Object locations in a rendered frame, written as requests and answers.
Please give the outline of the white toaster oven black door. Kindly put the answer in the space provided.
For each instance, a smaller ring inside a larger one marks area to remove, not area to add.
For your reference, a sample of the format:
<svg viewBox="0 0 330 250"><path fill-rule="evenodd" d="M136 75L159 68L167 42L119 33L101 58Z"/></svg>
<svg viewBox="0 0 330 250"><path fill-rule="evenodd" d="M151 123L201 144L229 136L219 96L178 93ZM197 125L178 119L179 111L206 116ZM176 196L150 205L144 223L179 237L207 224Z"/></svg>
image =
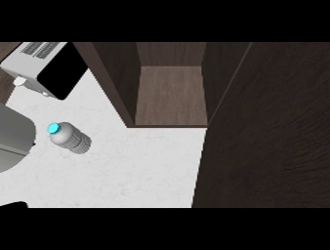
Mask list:
<svg viewBox="0 0 330 250"><path fill-rule="evenodd" d="M14 77L16 86L64 100L88 66L72 42L23 42L0 68Z"/></svg>

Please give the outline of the dark wooden cabinet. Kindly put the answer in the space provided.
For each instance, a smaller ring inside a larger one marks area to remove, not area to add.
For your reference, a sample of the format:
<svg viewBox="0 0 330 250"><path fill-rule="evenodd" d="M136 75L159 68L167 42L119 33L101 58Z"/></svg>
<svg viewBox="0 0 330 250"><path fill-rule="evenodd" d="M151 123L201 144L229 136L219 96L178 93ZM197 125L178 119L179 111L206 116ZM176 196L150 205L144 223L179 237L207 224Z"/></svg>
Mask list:
<svg viewBox="0 0 330 250"><path fill-rule="evenodd" d="M75 44L129 128L206 128L247 42L77 42Z"/></svg>

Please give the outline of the clear water bottle blue cap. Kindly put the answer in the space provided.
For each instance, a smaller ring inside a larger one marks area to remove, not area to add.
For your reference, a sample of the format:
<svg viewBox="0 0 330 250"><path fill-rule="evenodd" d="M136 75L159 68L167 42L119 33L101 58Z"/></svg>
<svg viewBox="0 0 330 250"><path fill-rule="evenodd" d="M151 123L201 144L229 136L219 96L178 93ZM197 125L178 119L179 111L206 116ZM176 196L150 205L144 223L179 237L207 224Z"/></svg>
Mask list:
<svg viewBox="0 0 330 250"><path fill-rule="evenodd" d="M51 142L73 153L83 154L89 150L92 140L69 122L49 123L47 132Z"/></svg>

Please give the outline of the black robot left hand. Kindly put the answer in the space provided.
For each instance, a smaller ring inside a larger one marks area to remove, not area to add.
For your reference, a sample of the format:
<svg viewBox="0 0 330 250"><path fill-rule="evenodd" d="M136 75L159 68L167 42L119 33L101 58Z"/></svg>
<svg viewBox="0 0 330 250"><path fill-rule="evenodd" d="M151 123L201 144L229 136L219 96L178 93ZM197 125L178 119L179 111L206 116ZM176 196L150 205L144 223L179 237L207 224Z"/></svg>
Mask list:
<svg viewBox="0 0 330 250"><path fill-rule="evenodd" d="M29 204L24 201L16 201L16 202L2 204L0 208L29 208Z"/></svg>

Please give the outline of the dark wooden cabinet door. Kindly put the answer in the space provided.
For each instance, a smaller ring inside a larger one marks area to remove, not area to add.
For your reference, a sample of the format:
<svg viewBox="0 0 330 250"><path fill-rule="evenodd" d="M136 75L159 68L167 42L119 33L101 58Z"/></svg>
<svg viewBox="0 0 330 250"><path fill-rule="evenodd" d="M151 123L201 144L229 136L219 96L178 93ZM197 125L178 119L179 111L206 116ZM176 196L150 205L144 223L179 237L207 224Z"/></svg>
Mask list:
<svg viewBox="0 0 330 250"><path fill-rule="evenodd" d="M248 46L206 131L192 206L330 207L330 42Z"/></svg>

